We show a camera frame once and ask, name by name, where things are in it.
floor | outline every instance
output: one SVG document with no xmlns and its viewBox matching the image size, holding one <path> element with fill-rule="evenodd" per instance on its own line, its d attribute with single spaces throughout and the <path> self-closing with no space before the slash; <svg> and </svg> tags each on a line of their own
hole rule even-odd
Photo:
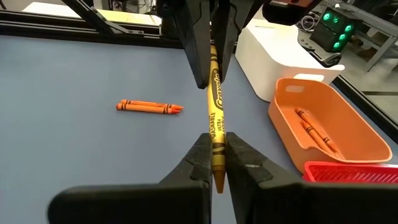
<svg viewBox="0 0 398 224">
<path fill-rule="evenodd" d="M 63 4 L 61 0 L 37 0 L 40 2 Z M 21 11 L 33 0 L 3 0 L 6 7 L 13 11 Z M 101 0 L 94 0 L 95 6 L 102 8 Z M 261 11 L 255 15 L 262 19 Z M 356 55 L 363 48 L 348 44 L 342 51 L 341 64 L 346 69 L 342 75 L 357 89 L 363 91 L 378 107 L 384 110 L 392 119 L 398 122 L 398 59 L 381 60 L 370 72 L 363 70 L 365 59 Z"/>
</svg>

crayon tip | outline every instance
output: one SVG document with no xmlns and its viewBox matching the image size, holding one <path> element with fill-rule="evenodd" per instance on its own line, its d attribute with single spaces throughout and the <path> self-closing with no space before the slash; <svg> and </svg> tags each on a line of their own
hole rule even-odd
<svg viewBox="0 0 398 224">
<path fill-rule="evenodd" d="M 176 113 L 179 113 L 179 112 L 180 112 L 179 110 L 172 109 L 172 114 L 176 114 Z"/>
<path fill-rule="evenodd" d="M 217 193 L 222 194 L 224 192 L 224 180 L 225 171 L 216 170 L 213 171 L 214 181 L 216 182 Z"/>
<path fill-rule="evenodd" d="M 179 106 L 179 105 L 175 105 L 175 109 L 177 109 L 177 110 L 184 110 L 184 107 L 183 107 L 183 106 Z"/>
</svg>

gray tabletop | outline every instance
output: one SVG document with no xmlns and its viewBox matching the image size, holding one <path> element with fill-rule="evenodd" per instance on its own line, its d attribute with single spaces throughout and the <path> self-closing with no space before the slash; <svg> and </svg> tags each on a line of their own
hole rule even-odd
<svg viewBox="0 0 398 224">
<path fill-rule="evenodd" d="M 116 111 L 125 98 L 185 109 Z M 234 58 L 223 98 L 227 131 L 298 174 Z M 0 36 L 0 100 L 0 223 L 47 223 L 51 198 L 72 186 L 158 182 L 208 131 L 206 91 L 182 50 Z M 235 223 L 228 183 L 213 223 Z"/>
</svg>

green light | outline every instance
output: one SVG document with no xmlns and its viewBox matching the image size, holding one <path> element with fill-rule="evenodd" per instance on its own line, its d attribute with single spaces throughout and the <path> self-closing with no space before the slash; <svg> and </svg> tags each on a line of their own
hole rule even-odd
<svg viewBox="0 0 398 224">
<path fill-rule="evenodd" d="M 351 31 L 353 29 L 353 26 L 352 25 L 348 25 L 348 26 L 346 26 L 346 29 L 344 30 L 345 32 L 349 32 L 349 31 Z"/>
<path fill-rule="evenodd" d="M 329 20 L 330 18 L 331 18 L 330 13 L 326 13 L 326 14 L 323 16 L 323 20 L 324 20 L 324 21 L 327 21 L 327 20 Z"/>
<path fill-rule="evenodd" d="M 340 37 L 338 38 L 339 40 L 344 40 L 347 36 L 345 34 L 341 34 Z"/>
<path fill-rule="evenodd" d="M 339 42 L 336 42 L 336 43 L 334 44 L 333 48 L 334 48 L 334 49 L 337 49 L 338 47 L 340 47 L 340 43 L 339 43 Z"/>
</svg>

